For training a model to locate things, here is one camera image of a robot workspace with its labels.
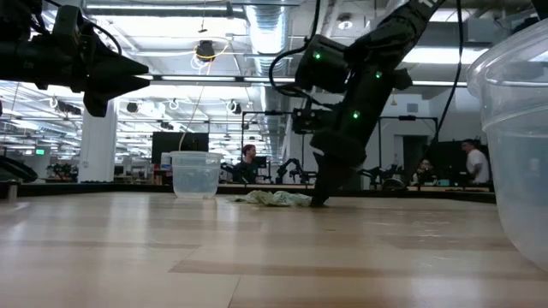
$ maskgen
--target crumpled towel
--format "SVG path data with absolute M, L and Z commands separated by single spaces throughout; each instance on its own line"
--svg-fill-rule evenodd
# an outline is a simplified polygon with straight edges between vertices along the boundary
M 312 198 L 300 193 L 252 191 L 246 196 L 229 198 L 232 202 L 243 202 L 262 206 L 308 207 Z

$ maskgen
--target computer monitor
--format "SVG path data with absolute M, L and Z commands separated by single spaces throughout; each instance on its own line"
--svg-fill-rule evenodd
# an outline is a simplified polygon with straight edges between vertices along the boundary
M 172 151 L 209 151 L 208 133 L 187 133 L 179 149 L 184 133 L 156 132 L 152 134 L 152 163 L 162 162 L 162 153 Z

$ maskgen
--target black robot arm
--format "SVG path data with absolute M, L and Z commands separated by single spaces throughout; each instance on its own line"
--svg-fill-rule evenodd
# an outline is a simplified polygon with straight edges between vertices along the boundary
M 329 92 L 346 92 L 333 112 L 335 121 L 318 130 L 311 146 L 319 165 L 313 204 L 322 205 L 366 159 L 365 148 L 394 88 L 413 84 L 406 70 L 397 70 L 416 46 L 428 21 L 444 0 L 410 0 L 378 27 L 344 47 L 316 35 L 305 50 L 295 84 Z
M 301 162 L 296 158 L 290 158 L 277 169 L 276 184 L 283 184 L 283 177 L 288 173 L 288 166 L 293 163 L 296 168 L 301 167 Z
M 0 80 L 84 92 L 89 114 L 101 117 L 109 100 L 150 85 L 135 76 L 148 67 L 110 50 L 79 8 L 60 6 L 51 33 L 41 13 L 41 0 L 0 0 Z M 29 40 L 31 28 L 39 34 Z

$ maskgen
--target transparent plastic bowl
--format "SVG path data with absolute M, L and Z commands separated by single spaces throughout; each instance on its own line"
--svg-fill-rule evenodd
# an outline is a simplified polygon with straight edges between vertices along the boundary
M 504 231 L 548 270 L 548 20 L 493 47 L 468 71 L 482 103 Z
M 179 198 L 213 198 L 221 170 L 220 154 L 172 151 L 173 190 Z

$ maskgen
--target cable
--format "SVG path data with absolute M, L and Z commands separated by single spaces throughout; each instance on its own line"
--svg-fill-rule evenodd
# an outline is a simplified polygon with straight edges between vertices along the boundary
M 436 131 L 436 134 L 434 135 L 433 141 L 428 146 L 425 153 L 423 153 L 422 158 L 420 159 L 421 161 L 423 161 L 426 158 L 426 155 L 428 155 L 428 152 L 438 142 L 439 133 L 442 130 L 442 126 L 444 124 L 445 117 L 447 116 L 447 112 L 449 111 L 451 101 L 453 100 L 453 97 L 455 96 L 456 86 L 459 82 L 459 79 L 461 78 L 462 52 L 464 51 L 464 23 L 462 21 L 462 0 L 456 0 L 456 10 L 457 10 L 456 16 L 458 18 L 458 24 L 459 24 L 459 63 L 456 65 L 455 82 L 453 83 L 453 87 L 451 88 L 449 98 L 447 99 L 447 104 L 445 104 L 445 108 L 444 108 L 444 112 L 442 113 L 442 117 L 439 120 L 438 130 Z M 419 169 L 419 166 L 417 165 L 417 169 L 415 169 L 413 174 L 417 173 L 418 169 Z M 409 184 L 409 181 L 406 182 L 406 185 L 403 189 L 406 189 L 408 187 L 408 184 Z
M 53 1 L 53 0 L 44 0 L 46 1 L 47 3 L 49 4 L 52 4 L 58 8 L 61 8 L 62 5 Z M 114 35 L 110 34 L 110 32 L 104 30 L 100 25 L 96 24 L 95 22 L 93 21 L 90 21 L 89 19 L 86 18 L 87 21 L 89 21 L 90 24 L 92 24 L 92 27 L 98 29 L 100 32 L 104 33 L 104 35 L 106 35 L 107 37 L 109 37 L 109 39 L 112 41 L 112 43 L 114 43 L 114 45 L 116 46 L 116 49 L 118 50 L 118 55 L 121 55 L 122 54 L 122 47 L 120 46 L 120 43 L 118 43 L 118 41 L 116 40 L 116 38 L 114 37 Z
M 274 68 L 276 67 L 276 64 L 280 62 L 282 59 L 284 59 L 286 56 L 291 56 L 297 53 L 301 53 L 308 47 L 310 39 L 312 39 L 312 37 L 316 34 L 316 31 L 318 30 L 320 7 L 321 7 L 321 1 L 316 0 L 312 30 L 310 32 L 310 38 L 305 38 L 305 44 L 301 48 L 288 50 L 276 56 L 274 60 L 272 61 L 271 66 L 268 69 L 268 80 L 270 81 L 272 87 L 274 88 L 274 90 L 276 90 L 277 92 L 285 96 L 289 96 L 293 98 L 310 98 L 312 99 L 313 102 L 315 101 L 315 99 L 313 99 L 310 95 L 306 94 L 304 91 L 296 88 L 295 86 L 285 86 L 285 87 L 277 86 L 276 82 L 274 81 Z
M 207 75 L 211 72 L 211 65 L 213 62 L 209 62 L 209 66 L 207 67 Z M 185 129 L 185 132 L 182 134 L 181 140 L 179 141 L 179 151 L 182 147 L 182 141 L 184 141 L 185 137 L 187 137 L 188 129 L 190 128 L 190 125 L 192 124 L 192 121 L 194 120 L 194 116 L 196 116 L 196 111 L 198 111 L 198 107 L 200 105 L 200 101 L 202 100 L 202 95 L 204 94 L 205 86 L 202 86 L 202 90 L 200 91 L 200 96 L 198 97 L 198 102 L 196 102 L 196 105 L 194 106 L 194 110 L 192 112 L 192 115 L 190 116 L 190 121 L 187 124 L 187 129 Z
M 118 50 L 118 55 L 122 54 L 122 47 L 120 46 L 120 43 L 118 43 L 118 40 L 114 37 L 114 35 L 110 34 L 110 32 L 104 30 L 100 25 L 96 24 L 95 22 L 92 22 L 90 20 L 87 20 L 92 24 L 92 27 L 98 29 L 100 32 L 104 33 L 109 39 L 114 43 L 116 46 L 116 49 Z

